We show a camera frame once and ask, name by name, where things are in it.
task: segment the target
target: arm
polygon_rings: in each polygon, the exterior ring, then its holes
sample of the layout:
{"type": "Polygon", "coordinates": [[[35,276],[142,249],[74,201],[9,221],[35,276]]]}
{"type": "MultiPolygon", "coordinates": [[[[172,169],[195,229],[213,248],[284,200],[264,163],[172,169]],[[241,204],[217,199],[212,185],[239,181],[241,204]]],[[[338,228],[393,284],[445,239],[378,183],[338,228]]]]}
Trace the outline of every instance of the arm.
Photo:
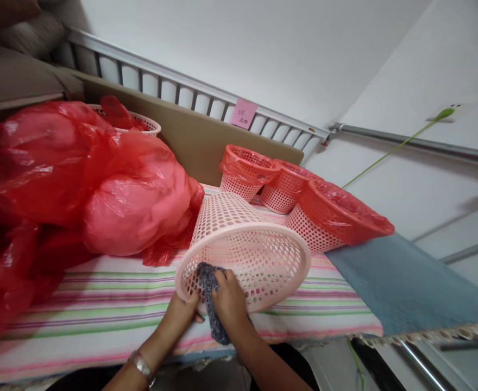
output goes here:
{"type": "Polygon", "coordinates": [[[237,354],[261,390],[310,390],[282,358],[259,336],[248,321],[244,292],[231,270],[215,273],[219,292],[212,289],[217,316],[237,354]]]}
{"type": "MultiPolygon", "coordinates": [[[[203,322],[202,317],[194,315],[197,303],[199,303],[197,293],[194,293],[187,302],[183,302],[174,293],[158,328],[138,349],[153,374],[157,372],[168,352],[188,328],[192,318],[195,318],[197,323],[203,322]]],[[[144,391],[147,388],[148,381],[145,376],[133,363],[127,362],[103,388],[103,391],[144,391]]]]}

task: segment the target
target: cleaning rag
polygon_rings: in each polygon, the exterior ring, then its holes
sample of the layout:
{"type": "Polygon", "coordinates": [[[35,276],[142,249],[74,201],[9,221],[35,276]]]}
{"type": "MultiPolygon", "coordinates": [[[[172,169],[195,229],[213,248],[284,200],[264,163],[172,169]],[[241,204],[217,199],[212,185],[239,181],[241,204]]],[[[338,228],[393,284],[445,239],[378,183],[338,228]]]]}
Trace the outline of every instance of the cleaning rag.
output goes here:
{"type": "Polygon", "coordinates": [[[216,292],[219,291],[219,283],[213,274],[216,270],[225,272],[226,269],[219,266],[212,266],[206,262],[201,262],[197,265],[197,275],[199,276],[205,294],[206,313],[208,314],[208,319],[210,321],[210,335],[221,345],[229,345],[230,338],[219,321],[216,310],[213,307],[212,288],[214,288],[216,292]]]}

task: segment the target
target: white railing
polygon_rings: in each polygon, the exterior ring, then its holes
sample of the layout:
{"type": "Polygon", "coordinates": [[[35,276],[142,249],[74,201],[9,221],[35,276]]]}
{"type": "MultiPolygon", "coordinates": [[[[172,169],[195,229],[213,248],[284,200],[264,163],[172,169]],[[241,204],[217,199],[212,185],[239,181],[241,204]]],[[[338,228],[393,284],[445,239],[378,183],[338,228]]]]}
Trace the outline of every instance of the white railing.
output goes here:
{"type": "MultiPolygon", "coordinates": [[[[67,41],[56,48],[52,57],[68,68],[227,123],[230,123],[238,98],[76,29],[70,30],[67,41]]],[[[263,106],[259,106],[249,131],[302,150],[303,162],[330,133],[328,129],[312,126],[263,106]]]]}

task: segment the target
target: fringe trim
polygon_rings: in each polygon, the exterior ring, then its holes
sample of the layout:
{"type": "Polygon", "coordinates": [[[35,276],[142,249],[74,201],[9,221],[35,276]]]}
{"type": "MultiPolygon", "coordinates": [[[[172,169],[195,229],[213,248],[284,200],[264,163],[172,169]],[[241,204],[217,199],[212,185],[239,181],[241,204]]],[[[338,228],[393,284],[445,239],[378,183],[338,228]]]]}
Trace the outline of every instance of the fringe trim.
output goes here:
{"type": "Polygon", "coordinates": [[[400,345],[402,342],[409,342],[416,344],[417,341],[439,343],[452,342],[453,338],[461,337],[472,340],[475,335],[478,335],[478,323],[461,326],[454,329],[436,329],[422,332],[412,332],[406,334],[399,334],[389,337],[367,337],[362,334],[350,335],[348,338],[359,338],[366,345],[371,348],[377,346],[400,345]]]}

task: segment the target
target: wall outlet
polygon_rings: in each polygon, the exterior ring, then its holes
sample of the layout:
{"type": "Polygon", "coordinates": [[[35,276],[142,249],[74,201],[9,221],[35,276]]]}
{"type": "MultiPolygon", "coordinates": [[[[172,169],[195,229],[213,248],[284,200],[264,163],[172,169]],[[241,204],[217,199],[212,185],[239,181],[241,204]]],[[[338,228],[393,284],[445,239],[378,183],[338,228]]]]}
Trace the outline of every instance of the wall outlet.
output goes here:
{"type": "Polygon", "coordinates": [[[459,118],[463,117],[465,114],[467,114],[467,112],[469,110],[471,110],[471,108],[473,107],[473,103],[463,103],[463,102],[452,102],[452,103],[448,103],[448,104],[445,104],[445,105],[442,105],[440,106],[436,111],[433,112],[433,114],[431,114],[427,119],[426,121],[434,121],[436,116],[438,114],[440,114],[443,110],[445,109],[454,109],[455,112],[453,114],[451,114],[450,116],[446,117],[446,118],[442,118],[439,122],[449,122],[449,123],[452,123],[456,120],[458,120],[459,118]]]}

